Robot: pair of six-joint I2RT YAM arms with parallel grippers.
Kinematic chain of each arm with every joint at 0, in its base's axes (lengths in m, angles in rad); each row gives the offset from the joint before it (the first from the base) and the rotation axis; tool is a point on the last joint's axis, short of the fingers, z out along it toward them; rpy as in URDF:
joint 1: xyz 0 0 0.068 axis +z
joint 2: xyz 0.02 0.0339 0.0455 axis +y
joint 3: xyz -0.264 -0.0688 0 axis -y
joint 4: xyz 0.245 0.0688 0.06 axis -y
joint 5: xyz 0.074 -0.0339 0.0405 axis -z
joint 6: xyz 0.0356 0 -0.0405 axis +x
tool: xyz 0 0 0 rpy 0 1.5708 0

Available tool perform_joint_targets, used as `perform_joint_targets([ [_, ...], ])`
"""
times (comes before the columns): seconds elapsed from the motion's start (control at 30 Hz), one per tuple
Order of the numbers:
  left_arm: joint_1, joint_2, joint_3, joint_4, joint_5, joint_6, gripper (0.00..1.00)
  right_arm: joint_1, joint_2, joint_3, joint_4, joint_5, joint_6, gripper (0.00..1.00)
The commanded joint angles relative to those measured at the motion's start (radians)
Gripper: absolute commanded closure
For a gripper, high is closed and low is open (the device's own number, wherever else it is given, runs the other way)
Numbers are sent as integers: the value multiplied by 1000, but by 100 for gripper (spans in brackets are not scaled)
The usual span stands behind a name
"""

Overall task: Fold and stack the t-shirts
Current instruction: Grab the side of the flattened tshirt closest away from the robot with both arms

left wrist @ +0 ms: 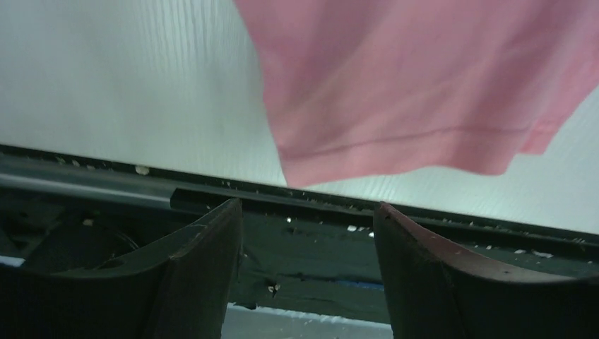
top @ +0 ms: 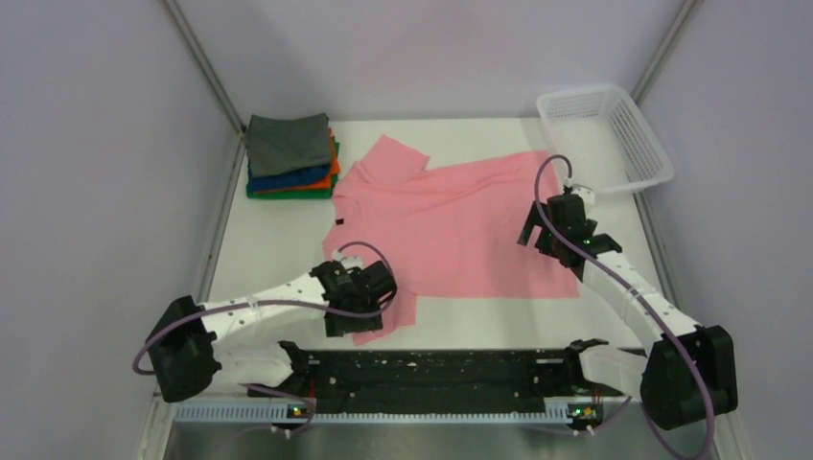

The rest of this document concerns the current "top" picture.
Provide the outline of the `pink t shirt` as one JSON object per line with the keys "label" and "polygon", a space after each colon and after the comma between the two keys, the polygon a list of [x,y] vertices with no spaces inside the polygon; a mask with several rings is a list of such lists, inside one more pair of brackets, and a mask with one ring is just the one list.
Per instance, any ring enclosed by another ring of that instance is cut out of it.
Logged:
{"label": "pink t shirt", "polygon": [[441,168],[387,136],[336,184],[326,255],[384,255],[398,291],[383,327],[356,345],[415,323],[421,297],[560,299],[579,294],[560,264],[518,243],[536,197],[560,193],[545,151]]}

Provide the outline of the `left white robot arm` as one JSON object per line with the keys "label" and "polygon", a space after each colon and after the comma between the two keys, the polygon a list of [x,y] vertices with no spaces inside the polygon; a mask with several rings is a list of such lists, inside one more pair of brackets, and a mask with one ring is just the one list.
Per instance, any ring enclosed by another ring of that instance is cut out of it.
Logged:
{"label": "left white robot arm", "polygon": [[144,353],[167,403],[233,385],[301,396],[312,378],[291,329],[321,326],[327,337],[379,331],[397,290],[386,263],[351,257],[244,297],[198,304],[184,296],[166,308]]}

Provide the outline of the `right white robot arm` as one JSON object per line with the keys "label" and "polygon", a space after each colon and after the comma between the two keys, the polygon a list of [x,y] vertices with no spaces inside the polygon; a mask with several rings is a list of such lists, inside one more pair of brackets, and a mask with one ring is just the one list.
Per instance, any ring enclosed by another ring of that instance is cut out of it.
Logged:
{"label": "right white robot arm", "polygon": [[739,406],[734,347],[721,326],[704,327],[672,305],[632,266],[621,246],[595,231],[577,193],[534,201],[518,239],[568,269],[633,332],[636,355],[604,339],[566,349],[565,387],[587,395],[598,384],[641,402],[659,428],[670,430]]}

